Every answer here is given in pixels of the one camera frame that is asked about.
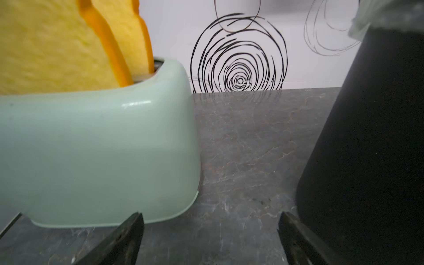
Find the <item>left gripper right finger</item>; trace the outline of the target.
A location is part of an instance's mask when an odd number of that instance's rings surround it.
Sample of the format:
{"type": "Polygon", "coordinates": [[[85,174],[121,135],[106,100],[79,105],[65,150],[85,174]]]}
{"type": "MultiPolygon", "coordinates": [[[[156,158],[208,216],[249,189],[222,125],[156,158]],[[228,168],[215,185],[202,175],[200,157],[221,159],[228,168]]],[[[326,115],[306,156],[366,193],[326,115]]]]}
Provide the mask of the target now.
{"type": "Polygon", "coordinates": [[[282,212],[278,235],[290,265],[346,265],[348,262],[290,212],[282,212]]]}

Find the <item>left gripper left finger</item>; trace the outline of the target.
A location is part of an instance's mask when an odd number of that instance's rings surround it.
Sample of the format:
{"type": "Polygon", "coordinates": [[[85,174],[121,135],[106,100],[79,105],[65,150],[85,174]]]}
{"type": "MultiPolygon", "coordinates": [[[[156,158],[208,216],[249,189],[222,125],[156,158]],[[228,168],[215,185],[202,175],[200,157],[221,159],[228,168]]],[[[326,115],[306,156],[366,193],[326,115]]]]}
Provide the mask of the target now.
{"type": "Polygon", "coordinates": [[[108,235],[78,265],[134,265],[144,235],[144,219],[134,213],[108,235]]]}

